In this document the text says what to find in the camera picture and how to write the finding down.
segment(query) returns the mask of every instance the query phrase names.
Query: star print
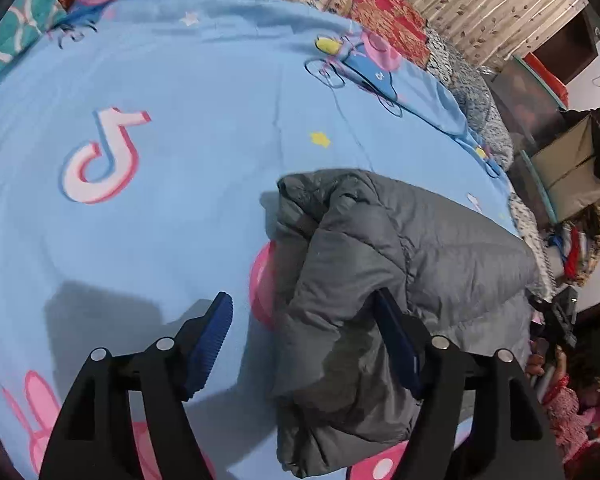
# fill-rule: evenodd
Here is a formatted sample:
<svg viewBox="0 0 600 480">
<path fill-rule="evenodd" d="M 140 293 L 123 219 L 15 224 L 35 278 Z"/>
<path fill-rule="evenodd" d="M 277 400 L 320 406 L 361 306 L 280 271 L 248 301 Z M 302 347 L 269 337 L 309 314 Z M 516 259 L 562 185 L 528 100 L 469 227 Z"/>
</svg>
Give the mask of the star print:
<svg viewBox="0 0 600 480">
<path fill-rule="evenodd" d="M 318 146 L 322 146 L 323 148 L 328 148 L 331 144 L 329 137 L 322 132 L 313 132 L 311 134 L 311 142 Z"/>
<path fill-rule="evenodd" d="M 189 27 L 198 22 L 198 16 L 195 12 L 185 12 L 184 18 L 181 18 L 180 21 Z"/>
</svg>

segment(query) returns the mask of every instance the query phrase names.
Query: yellow star print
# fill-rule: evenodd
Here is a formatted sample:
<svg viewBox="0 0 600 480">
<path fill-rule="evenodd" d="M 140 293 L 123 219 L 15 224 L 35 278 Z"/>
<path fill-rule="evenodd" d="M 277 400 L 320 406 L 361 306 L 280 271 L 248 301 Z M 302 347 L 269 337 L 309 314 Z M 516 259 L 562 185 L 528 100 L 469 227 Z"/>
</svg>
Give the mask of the yellow star print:
<svg viewBox="0 0 600 480">
<path fill-rule="evenodd" d="M 322 146 L 324 148 L 328 148 L 329 145 L 331 144 L 329 137 L 327 137 L 322 132 L 313 132 L 311 134 L 311 142 L 314 144 L 317 144 L 318 146 Z"/>
</svg>

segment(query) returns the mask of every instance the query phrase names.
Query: bed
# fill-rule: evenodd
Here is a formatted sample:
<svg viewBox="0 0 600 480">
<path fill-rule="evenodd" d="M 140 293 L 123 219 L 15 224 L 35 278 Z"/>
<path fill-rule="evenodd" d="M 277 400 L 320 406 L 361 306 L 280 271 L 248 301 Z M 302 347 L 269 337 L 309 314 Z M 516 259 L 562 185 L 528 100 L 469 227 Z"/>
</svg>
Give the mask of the bed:
<svg viewBox="0 0 600 480">
<path fill-rule="evenodd" d="M 330 65 L 341 60 L 320 38 L 373 65 L 336 80 Z M 266 373 L 284 174 L 375 171 L 518 234 L 508 179 L 458 97 L 392 48 L 351 19 L 281 0 L 78 0 L 9 66 L 0 440 L 25 479 L 93 348 L 144 348 L 219 290 L 234 298 L 234 323 L 187 404 L 190 422 L 216 478 L 292 478 L 276 460 Z M 132 410 L 145 478 L 157 479 L 140 399 Z M 375 478 L 379 460 L 356 480 Z"/>
</svg>

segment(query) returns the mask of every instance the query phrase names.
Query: white star print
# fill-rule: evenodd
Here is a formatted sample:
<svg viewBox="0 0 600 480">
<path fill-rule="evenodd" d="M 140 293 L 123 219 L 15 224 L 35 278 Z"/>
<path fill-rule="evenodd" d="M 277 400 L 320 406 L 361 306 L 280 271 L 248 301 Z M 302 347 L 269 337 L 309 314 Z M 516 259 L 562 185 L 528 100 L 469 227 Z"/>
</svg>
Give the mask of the white star print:
<svg viewBox="0 0 600 480">
<path fill-rule="evenodd" d="M 181 18 L 180 21 L 189 27 L 198 22 L 198 16 L 195 12 L 185 12 L 184 18 Z"/>
</svg>

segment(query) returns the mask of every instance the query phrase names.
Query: tiktok logo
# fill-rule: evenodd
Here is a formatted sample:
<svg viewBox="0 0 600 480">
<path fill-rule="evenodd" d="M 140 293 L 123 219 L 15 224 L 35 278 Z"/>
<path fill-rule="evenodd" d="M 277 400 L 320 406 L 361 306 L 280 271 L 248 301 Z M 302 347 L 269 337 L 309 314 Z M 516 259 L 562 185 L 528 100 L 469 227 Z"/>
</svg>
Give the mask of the tiktok logo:
<svg viewBox="0 0 600 480">
<path fill-rule="evenodd" d="M 97 115 L 112 158 L 112 171 L 95 182 L 86 179 L 84 171 L 87 165 L 102 155 L 99 143 L 90 142 L 74 153 L 62 175 L 62 188 L 66 195 L 83 204 L 104 202 L 125 189 L 138 168 L 138 152 L 126 127 L 151 121 L 147 112 L 125 114 L 117 108 L 107 108 Z"/>
</svg>

